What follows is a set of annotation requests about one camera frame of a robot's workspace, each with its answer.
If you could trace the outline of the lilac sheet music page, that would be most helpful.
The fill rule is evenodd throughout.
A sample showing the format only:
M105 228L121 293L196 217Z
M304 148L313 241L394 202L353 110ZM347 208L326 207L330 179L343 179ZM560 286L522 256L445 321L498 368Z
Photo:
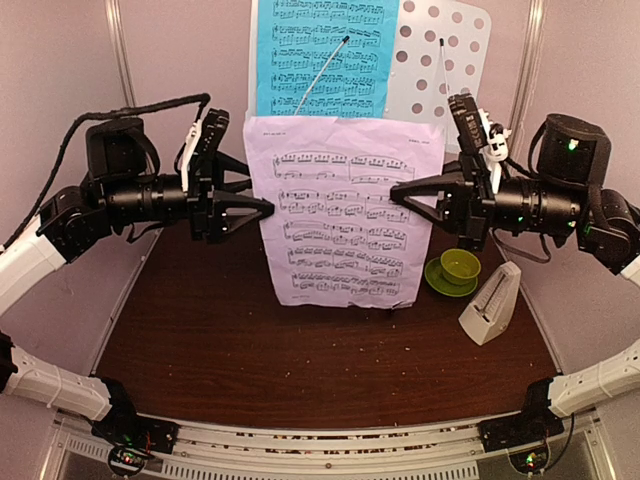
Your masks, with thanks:
M392 187L441 172L433 124L252 116L243 127L260 224L284 306L401 309L418 296L431 225L391 200Z

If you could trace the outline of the white perforated music stand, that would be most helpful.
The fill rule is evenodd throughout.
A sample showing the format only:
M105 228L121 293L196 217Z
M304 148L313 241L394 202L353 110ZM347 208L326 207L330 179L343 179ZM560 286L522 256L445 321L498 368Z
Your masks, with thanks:
M251 4L250 116L256 116L258 2ZM388 96L380 118L440 126L446 135L446 150L453 153L458 141L448 97L477 92L490 39L490 15L459 1L396 2L399 14Z

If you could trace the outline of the blue sheet music page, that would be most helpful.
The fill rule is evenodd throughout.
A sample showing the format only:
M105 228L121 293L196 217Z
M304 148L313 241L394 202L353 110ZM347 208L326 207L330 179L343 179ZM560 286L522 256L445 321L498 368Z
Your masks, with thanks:
M380 118L388 96L396 1L260 1L258 116Z

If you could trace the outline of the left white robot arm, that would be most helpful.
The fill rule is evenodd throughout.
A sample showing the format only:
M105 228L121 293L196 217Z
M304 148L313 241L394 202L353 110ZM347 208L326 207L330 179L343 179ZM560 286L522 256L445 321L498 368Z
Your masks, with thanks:
M191 237L218 243L242 226L268 218L274 206L248 195L248 167L223 153L229 115L209 107L206 93L139 107L87 112L73 122L86 131L87 172L77 186L44 187L1 247L1 307L8 310L51 273L73 263L98 241L187 221ZM164 174L146 136L147 114L194 104L198 110L174 170ZM113 379L73 374L1 339L1 390L84 417L108 442L141 448L154 435L124 386Z

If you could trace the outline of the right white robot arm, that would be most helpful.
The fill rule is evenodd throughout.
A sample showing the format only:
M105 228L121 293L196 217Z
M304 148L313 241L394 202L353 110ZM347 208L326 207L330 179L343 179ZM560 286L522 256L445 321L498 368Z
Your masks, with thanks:
M601 127L550 114L529 148L528 165L505 178L511 160L506 129L483 110L454 116L458 159L439 176L400 183L391 200L454 234L466 250L483 248L489 231L533 232L558 247L575 236L580 251L607 270L639 281L639 209L603 186L611 142ZM543 442L563 432L565 418L639 386L639 345L575 374L530 384L520 412L479 423L486 452Z

